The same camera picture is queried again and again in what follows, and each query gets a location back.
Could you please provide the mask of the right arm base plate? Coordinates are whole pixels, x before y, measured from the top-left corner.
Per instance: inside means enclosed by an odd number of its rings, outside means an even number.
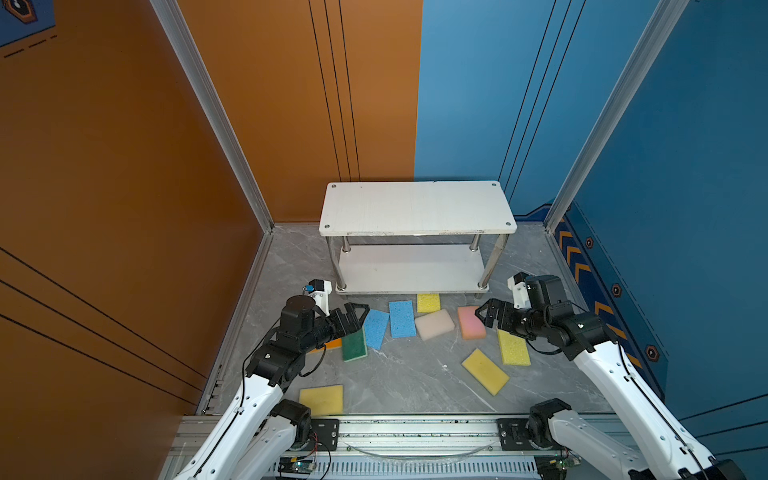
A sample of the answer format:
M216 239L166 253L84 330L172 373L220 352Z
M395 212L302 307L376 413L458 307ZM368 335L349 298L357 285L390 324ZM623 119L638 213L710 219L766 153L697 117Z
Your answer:
M496 420L499 442L503 451L536 450L527 418L503 417Z

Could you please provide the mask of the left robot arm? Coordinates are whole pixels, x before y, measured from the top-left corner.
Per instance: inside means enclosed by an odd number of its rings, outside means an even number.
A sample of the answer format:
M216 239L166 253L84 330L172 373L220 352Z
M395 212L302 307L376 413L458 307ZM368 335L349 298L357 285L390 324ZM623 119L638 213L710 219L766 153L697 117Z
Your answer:
M361 332L367 304L328 307L329 294L290 297L275 325L246 356L241 384L225 413L178 479L261 479L280 457L306 444L311 409L285 393L302 375L307 354Z

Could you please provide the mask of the white beige sponge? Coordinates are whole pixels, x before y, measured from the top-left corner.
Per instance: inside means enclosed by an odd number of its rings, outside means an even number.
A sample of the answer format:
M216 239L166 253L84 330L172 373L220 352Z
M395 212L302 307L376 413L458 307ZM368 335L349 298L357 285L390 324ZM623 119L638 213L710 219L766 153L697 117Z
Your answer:
M446 309L441 309L415 319L415 326L419 337L430 340L455 329L455 324Z

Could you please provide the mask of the pink sponge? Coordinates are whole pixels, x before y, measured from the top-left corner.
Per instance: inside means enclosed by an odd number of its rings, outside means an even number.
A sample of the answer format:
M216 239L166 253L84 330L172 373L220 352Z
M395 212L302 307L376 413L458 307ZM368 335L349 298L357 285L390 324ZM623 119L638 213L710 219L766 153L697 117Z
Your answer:
M457 309L461 336L464 340L480 340L487 335L486 327L476 316L476 306L463 306Z

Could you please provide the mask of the white two-tier shelf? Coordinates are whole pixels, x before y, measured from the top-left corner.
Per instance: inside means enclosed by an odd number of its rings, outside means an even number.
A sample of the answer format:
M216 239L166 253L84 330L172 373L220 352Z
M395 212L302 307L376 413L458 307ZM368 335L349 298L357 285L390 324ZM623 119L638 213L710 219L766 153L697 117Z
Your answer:
M482 295L516 230L496 181L331 183L319 224L347 295Z

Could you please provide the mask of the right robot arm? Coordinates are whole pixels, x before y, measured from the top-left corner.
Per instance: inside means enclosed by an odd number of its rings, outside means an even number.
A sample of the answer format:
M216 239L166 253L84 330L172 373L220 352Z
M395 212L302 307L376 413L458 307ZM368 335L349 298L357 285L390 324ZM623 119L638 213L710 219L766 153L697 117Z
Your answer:
M570 301L554 275L519 273L510 301L491 298L476 317L489 329L526 341L544 339L600 390L637 447L593 427L569 404L534 405L520 435L539 450L573 452L610 479L742 479L677 420L638 373L618 336L597 314Z

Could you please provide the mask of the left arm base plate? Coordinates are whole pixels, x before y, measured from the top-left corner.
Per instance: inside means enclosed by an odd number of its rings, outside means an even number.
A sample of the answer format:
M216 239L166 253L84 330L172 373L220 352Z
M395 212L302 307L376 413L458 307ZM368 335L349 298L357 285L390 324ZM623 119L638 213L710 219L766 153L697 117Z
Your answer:
M340 420L337 418L312 418L304 451L312 451L320 443L320 449L335 452L339 440Z

